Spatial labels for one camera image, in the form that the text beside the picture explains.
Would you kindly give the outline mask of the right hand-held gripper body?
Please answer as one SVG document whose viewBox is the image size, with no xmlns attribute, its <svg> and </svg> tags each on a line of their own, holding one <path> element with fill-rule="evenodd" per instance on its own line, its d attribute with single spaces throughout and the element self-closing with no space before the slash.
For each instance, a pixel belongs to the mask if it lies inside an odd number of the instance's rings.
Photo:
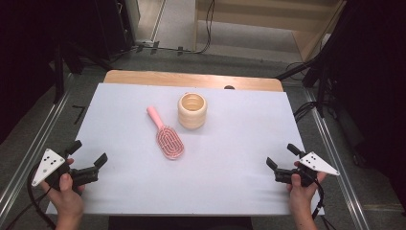
<svg viewBox="0 0 406 230">
<path fill-rule="evenodd" d="M 329 165 L 323 158 L 315 152 L 298 153 L 299 166 L 296 169 L 280 169 L 276 163 L 273 164 L 273 172 L 277 182 L 291 184 L 291 175 L 298 174 L 301 177 L 301 185 L 308 187 L 317 179 L 317 173 L 327 173 L 338 176 L 340 173 Z"/>
</svg>

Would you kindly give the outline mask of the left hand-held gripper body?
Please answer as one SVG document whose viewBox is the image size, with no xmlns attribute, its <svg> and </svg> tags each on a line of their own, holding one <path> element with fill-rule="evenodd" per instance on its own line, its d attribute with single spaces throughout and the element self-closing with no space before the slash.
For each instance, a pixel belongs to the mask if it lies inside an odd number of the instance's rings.
<svg viewBox="0 0 406 230">
<path fill-rule="evenodd" d="M 46 182 L 51 188 L 59 191 L 59 179 L 68 173 L 73 180 L 73 188 L 96 182 L 98 180 L 99 168 L 94 165 L 89 168 L 77 170 L 71 169 L 67 158 L 60 156 L 51 149 L 46 149 L 37 169 L 34 171 L 34 178 L 31 181 L 33 187 L 41 182 Z"/>
</svg>

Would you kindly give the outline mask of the pink hairbrush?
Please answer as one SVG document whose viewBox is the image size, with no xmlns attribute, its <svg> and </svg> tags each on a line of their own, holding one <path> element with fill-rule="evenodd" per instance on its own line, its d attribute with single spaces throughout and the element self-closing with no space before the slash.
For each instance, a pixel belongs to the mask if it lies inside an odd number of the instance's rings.
<svg viewBox="0 0 406 230">
<path fill-rule="evenodd" d="M 171 160 L 177 159 L 185 150 L 183 142 L 176 131 L 166 126 L 153 106 L 147 108 L 147 114 L 157 126 L 156 141 L 162 153 Z"/>
</svg>

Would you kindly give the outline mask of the beige ribbed cup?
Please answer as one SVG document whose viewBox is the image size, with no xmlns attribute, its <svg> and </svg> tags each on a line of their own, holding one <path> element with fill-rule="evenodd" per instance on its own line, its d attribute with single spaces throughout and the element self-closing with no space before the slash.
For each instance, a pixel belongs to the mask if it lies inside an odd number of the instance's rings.
<svg viewBox="0 0 406 230">
<path fill-rule="evenodd" d="M 178 122 L 187 129 L 202 127 L 206 121 L 208 104 L 197 93 L 185 93 L 178 101 Z"/>
</svg>

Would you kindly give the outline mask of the person's right hand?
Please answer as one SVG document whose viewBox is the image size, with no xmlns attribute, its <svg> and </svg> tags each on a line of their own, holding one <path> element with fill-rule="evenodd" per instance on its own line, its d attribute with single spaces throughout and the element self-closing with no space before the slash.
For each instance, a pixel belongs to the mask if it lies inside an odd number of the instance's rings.
<svg viewBox="0 0 406 230">
<path fill-rule="evenodd" d="M 311 200 L 315 195 L 318 185 L 313 183 L 303 187 L 301 177 L 297 173 L 291 175 L 291 183 L 286 185 L 289 192 L 289 209 L 294 219 L 313 220 Z"/>
</svg>

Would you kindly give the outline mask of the person's left hand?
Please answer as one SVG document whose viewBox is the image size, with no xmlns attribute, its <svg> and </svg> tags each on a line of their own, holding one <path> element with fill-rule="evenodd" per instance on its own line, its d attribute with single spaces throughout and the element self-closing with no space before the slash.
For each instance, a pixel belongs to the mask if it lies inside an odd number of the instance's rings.
<svg viewBox="0 0 406 230">
<path fill-rule="evenodd" d="M 76 192 L 73 191 L 73 179 L 69 173 L 64 173 L 59 178 L 59 190 L 53 189 L 47 182 L 40 183 L 41 188 L 48 193 L 57 210 L 59 217 L 81 217 L 83 215 L 83 202 Z"/>
</svg>

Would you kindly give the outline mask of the white table board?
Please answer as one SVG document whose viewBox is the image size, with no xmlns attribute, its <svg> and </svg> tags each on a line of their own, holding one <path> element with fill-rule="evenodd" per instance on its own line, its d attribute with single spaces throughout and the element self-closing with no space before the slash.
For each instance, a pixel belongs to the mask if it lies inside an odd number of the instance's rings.
<svg viewBox="0 0 406 230">
<path fill-rule="evenodd" d="M 103 153 L 99 179 L 87 185 L 85 213 L 131 216 L 270 216 L 289 212 L 285 186 L 267 166 L 271 158 L 291 169 L 301 135 L 283 92 L 200 88 L 208 103 L 205 124 L 178 122 L 186 87 L 102 83 L 79 129 L 82 146 L 74 168 L 89 167 Z M 184 145 L 168 159 L 147 114 L 153 106 Z"/>
</svg>

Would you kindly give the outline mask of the black metal stand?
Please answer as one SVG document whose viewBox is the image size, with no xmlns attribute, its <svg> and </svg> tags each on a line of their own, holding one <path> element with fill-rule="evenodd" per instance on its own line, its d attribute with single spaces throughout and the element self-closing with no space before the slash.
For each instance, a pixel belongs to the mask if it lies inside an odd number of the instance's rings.
<svg viewBox="0 0 406 230">
<path fill-rule="evenodd" d="M 78 44 L 68 41 L 59 41 L 54 49 L 56 85 L 54 104 L 59 103 L 65 93 L 63 63 L 66 63 L 72 73 L 80 74 L 84 66 L 79 57 L 90 59 L 105 71 L 110 71 L 113 69 L 110 64 L 97 57 L 95 54 L 92 54 L 90 51 L 80 47 Z"/>
<path fill-rule="evenodd" d="M 325 67 L 319 56 L 312 58 L 311 60 L 301 62 L 298 66 L 286 70 L 284 73 L 276 76 L 276 80 L 283 81 L 287 78 L 290 78 L 293 75 L 296 75 L 303 70 L 307 69 L 307 73 L 302 79 L 303 87 L 308 88 L 312 87 L 316 81 L 318 81 L 318 92 L 315 102 L 312 102 L 314 108 L 318 111 L 319 115 L 324 118 L 323 107 L 325 105 L 325 91 L 327 89 L 327 72 L 328 67 Z"/>
</svg>

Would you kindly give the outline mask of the black cabinet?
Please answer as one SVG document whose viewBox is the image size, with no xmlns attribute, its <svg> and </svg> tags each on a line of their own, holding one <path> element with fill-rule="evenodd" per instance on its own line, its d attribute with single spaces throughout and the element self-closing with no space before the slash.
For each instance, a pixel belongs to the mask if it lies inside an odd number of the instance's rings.
<svg viewBox="0 0 406 230">
<path fill-rule="evenodd" d="M 66 39 L 98 58 L 111 58 L 134 44 L 125 0 L 63 0 Z"/>
</svg>

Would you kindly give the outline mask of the beige wooden shelf unit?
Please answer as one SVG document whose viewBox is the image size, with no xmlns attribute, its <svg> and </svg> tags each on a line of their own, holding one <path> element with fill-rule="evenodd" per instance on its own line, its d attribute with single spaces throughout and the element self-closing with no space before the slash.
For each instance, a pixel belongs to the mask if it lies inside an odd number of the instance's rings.
<svg viewBox="0 0 406 230">
<path fill-rule="evenodd" d="M 303 61 L 332 33 L 347 0 L 214 0 L 214 22 L 290 30 Z"/>
</svg>

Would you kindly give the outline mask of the metal floor rail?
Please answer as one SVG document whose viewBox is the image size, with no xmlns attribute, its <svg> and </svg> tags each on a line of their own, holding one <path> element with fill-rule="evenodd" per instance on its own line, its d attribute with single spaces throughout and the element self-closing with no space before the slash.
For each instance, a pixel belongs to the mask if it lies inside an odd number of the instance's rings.
<svg viewBox="0 0 406 230">
<path fill-rule="evenodd" d="M 334 169 L 340 173 L 338 176 L 329 175 L 325 191 L 324 223 L 327 230 L 371 230 L 365 212 L 359 202 L 358 196 L 351 184 L 339 151 L 330 135 L 327 122 L 322 118 L 313 104 L 316 102 L 313 92 L 304 88 L 305 101 L 308 107 L 303 116 L 305 121 L 312 121 L 313 128 L 309 131 L 317 139 L 311 142 L 305 139 L 304 146 L 308 151 L 314 151 L 323 156 Z"/>
<path fill-rule="evenodd" d="M 65 92 L 62 94 L 60 100 L 53 104 L 50 111 L 47 114 L 44 122 L 34 137 L 30 147 L 26 150 L 24 157 L 22 158 L 18 168 L 14 172 L 10 182 L 8 183 L 5 191 L 0 195 L 0 225 L 5 222 L 12 205 L 18 197 L 21 188 L 25 184 L 26 176 L 29 173 L 31 166 L 37 161 L 37 158 L 41 155 L 44 144 L 46 143 L 50 133 L 52 132 L 56 121 L 62 112 L 66 102 L 68 101 L 72 87 L 75 84 L 76 77 L 73 74 L 69 74 L 65 80 Z"/>
</svg>

